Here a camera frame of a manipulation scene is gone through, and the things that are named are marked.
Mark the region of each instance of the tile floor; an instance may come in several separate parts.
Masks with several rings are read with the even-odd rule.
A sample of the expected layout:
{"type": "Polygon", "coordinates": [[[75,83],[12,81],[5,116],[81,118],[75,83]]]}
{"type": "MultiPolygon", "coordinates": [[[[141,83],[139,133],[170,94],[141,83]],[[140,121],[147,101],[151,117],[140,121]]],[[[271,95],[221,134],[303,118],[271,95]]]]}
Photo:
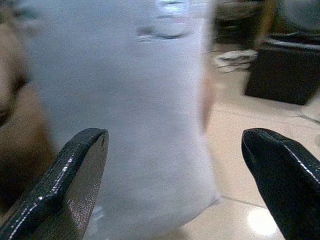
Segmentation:
{"type": "Polygon", "coordinates": [[[320,159],[320,124],[301,117],[301,106],[244,96],[247,77],[247,72],[214,70],[216,100],[207,139],[221,203],[153,240],[284,239],[242,158],[242,132],[255,127],[274,130],[302,143],[320,159]]]}

